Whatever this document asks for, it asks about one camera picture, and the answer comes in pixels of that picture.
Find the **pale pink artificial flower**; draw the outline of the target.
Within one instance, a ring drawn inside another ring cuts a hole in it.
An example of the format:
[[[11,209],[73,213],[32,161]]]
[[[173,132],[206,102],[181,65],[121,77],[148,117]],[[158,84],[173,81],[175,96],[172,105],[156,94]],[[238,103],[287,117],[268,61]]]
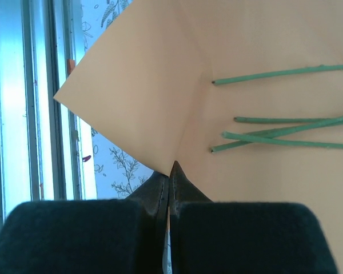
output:
[[[262,72],[258,74],[243,75],[243,76],[237,76],[237,77],[231,77],[231,78],[222,78],[222,79],[213,80],[212,84],[215,86],[219,86],[223,84],[246,82],[250,80],[272,78],[272,77],[277,77],[277,76],[287,76],[287,75],[297,75],[297,74],[307,74],[307,73],[337,71],[337,70],[343,70],[343,64],[319,65],[319,66],[314,66],[314,67],[303,67],[303,68],[295,68],[295,69],[290,69],[290,70]]]

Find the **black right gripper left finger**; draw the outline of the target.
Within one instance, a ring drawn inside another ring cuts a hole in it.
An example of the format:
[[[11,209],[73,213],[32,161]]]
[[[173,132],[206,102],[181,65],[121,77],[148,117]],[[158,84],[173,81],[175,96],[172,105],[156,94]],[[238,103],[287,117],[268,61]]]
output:
[[[0,231],[0,274],[164,274],[167,176],[124,199],[25,202]]]

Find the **orange wrapping paper sheet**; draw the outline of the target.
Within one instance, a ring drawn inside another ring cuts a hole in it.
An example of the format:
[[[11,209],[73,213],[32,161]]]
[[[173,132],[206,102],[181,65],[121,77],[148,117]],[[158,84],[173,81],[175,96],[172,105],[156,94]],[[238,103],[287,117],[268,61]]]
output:
[[[132,0],[55,98],[152,170],[178,161],[213,200],[307,205],[343,274],[343,150],[209,152],[223,131],[260,129],[235,116],[343,116],[343,70],[215,79],[340,64],[343,0]]]

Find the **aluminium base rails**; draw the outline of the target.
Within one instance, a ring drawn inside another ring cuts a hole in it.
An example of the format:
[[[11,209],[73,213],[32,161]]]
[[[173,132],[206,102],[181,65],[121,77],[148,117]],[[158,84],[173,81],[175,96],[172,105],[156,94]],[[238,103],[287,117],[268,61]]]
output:
[[[20,203],[82,197],[81,125],[54,94],[80,59],[80,0],[0,0],[0,228]]]

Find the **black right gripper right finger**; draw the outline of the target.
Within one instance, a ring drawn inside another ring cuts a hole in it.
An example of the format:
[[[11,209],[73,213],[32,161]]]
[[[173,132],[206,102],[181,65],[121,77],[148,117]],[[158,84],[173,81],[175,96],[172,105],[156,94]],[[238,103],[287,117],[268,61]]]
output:
[[[303,204],[213,202],[175,162],[169,212],[173,274],[339,274]]]

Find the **mint green artificial flower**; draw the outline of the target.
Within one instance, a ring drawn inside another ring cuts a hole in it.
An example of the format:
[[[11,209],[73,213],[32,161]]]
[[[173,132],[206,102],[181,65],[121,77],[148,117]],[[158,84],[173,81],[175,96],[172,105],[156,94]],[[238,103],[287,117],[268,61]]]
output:
[[[323,143],[323,142],[306,142],[301,140],[281,140],[273,138],[264,138],[260,136],[248,134],[236,134],[224,131],[221,136],[224,139],[236,140],[232,143],[233,146],[243,146],[252,143],[271,144],[278,146],[293,146],[293,147],[319,147],[319,148],[335,148],[343,150],[343,143]]]

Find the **pink single-bloom artificial flower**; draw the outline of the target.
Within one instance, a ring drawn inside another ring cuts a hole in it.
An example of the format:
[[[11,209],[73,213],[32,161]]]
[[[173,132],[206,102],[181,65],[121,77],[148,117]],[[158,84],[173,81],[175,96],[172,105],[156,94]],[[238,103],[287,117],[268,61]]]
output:
[[[295,123],[296,126],[271,128],[268,130],[253,131],[244,134],[236,134],[224,131],[221,136],[224,139],[230,139],[230,143],[213,146],[210,152],[216,153],[228,149],[245,146],[252,143],[272,144],[279,146],[297,146],[297,147],[320,147],[342,149],[342,143],[323,143],[301,140],[281,140],[280,137],[295,134],[298,132],[343,125],[343,116],[336,118],[251,118],[237,116],[234,118],[238,123],[251,124],[289,124]]]

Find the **pink twin-bloom artificial flower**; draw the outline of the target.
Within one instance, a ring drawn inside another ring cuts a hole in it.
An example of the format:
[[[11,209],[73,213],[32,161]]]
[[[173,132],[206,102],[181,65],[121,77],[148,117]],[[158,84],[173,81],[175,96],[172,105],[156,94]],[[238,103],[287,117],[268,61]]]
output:
[[[234,117],[233,120],[238,123],[250,124],[289,124],[289,123],[318,123],[318,124],[336,124],[343,123],[343,116],[335,118],[252,118],[252,117]]]

